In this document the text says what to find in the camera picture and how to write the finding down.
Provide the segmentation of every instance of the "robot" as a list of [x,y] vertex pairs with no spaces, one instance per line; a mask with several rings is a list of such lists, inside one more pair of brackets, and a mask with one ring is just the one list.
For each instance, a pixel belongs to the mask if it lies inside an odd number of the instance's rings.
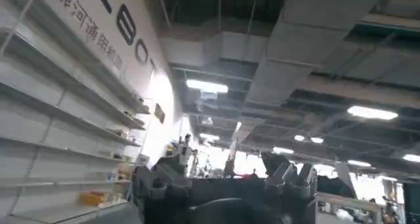
[[263,153],[266,179],[188,179],[182,152],[133,174],[133,201],[146,224],[313,223],[306,208],[316,192],[316,172],[283,156]]

